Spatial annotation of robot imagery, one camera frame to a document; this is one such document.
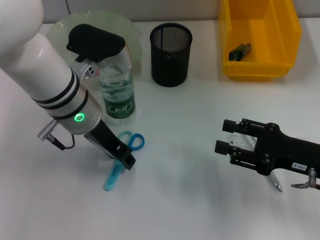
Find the green led light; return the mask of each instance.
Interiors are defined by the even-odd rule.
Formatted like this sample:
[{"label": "green led light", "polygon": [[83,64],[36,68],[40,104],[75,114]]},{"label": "green led light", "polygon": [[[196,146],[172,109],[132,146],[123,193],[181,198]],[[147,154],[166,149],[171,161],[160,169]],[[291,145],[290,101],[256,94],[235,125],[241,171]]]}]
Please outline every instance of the green led light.
[{"label": "green led light", "polygon": [[74,120],[76,122],[81,122],[85,120],[85,115],[83,113],[78,113],[77,115],[75,115]]}]

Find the yellow storage box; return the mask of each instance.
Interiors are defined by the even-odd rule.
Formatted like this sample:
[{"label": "yellow storage box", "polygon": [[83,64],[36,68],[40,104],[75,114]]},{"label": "yellow storage box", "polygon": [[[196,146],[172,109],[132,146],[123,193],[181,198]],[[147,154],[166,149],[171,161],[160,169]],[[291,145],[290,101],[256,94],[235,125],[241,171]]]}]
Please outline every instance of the yellow storage box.
[{"label": "yellow storage box", "polygon": [[[221,0],[219,30],[223,73],[229,77],[269,80],[295,65],[302,30],[292,0]],[[229,61],[240,44],[251,44],[251,53]]]}]

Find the green bottle label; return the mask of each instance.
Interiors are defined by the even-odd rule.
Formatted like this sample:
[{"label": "green bottle label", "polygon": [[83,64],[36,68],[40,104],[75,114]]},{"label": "green bottle label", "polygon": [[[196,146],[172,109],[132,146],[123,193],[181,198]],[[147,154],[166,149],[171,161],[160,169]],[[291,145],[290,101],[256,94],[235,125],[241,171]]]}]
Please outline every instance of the green bottle label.
[{"label": "green bottle label", "polygon": [[106,113],[114,119],[125,119],[134,113],[136,109],[135,94],[133,93],[125,101],[113,102],[104,99]]}]

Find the blue scissors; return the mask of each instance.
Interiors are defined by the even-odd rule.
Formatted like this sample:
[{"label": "blue scissors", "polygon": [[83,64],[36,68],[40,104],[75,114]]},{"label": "blue scissors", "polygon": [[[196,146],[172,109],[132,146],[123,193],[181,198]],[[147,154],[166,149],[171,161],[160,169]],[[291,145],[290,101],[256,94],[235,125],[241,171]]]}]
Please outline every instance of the blue scissors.
[{"label": "blue scissors", "polygon": [[[128,145],[128,147],[132,150],[132,151],[137,151],[139,149],[141,149],[144,145],[145,145],[145,138],[144,136],[142,136],[140,133],[135,133],[133,134],[132,131],[123,131],[121,133],[119,133],[119,135],[117,136],[118,139],[121,139],[122,136],[124,135],[128,135],[128,139],[126,142],[124,142],[125,144]],[[139,138],[141,139],[142,143],[139,146],[132,146],[132,144],[134,143],[135,139]],[[107,181],[104,184],[104,189],[106,191],[110,191],[116,184],[116,181],[118,180],[120,174],[125,170],[124,165],[119,161],[119,160],[115,160],[114,165],[111,169],[111,173],[107,179]]]}]

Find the black stripe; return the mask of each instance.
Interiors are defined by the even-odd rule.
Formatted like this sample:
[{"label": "black stripe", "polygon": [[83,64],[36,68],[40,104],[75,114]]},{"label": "black stripe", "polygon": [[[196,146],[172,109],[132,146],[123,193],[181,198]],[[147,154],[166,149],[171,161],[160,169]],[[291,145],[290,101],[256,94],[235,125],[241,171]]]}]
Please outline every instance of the black stripe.
[{"label": "black stripe", "polygon": [[70,96],[68,96],[65,100],[63,100],[62,102],[53,105],[53,106],[42,106],[40,104],[38,104],[40,107],[42,107],[43,109],[48,109],[48,110],[54,110],[54,109],[59,109],[62,108],[63,106],[67,105],[72,99],[74,99],[75,95],[77,94],[78,90],[79,90],[79,86],[80,86],[80,80],[78,78],[77,75],[75,75],[76,77],[76,83],[75,83],[75,88],[73,90],[73,92],[70,94]]},{"label": "black stripe", "polygon": [[73,86],[73,84],[75,83],[75,73],[74,71],[72,71],[71,69],[71,73],[72,73],[72,76],[71,76],[71,80],[68,84],[68,86],[66,86],[66,88],[61,92],[59,93],[57,96],[53,97],[53,98],[50,98],[48,100],[35,100],[33,99],[37,104],[52,104],[54,103],[55,101],[58,101],[59,99],[62,99],[71,89],[71,87]]},{"label": "black stripe", "polygon": [[71,118],[73,117],[74,115],[76,115],[77,113],[79,113],[83,108],[84,106],[87,104],[87,101],[88,101],[88,98],[89,98],[89,92],[88,92],[88,89],[85,91],[85,97],[84,97],[84,100],[82,101],[82,103],[80,104],[80,106],[74,110],[73,112],[67,114],[67,115],[64,115],[64,116],[52,116],[50,115],[51,117],[53,117],[55,120],[64,120],[64,119],[68,119],[68,118]]}]

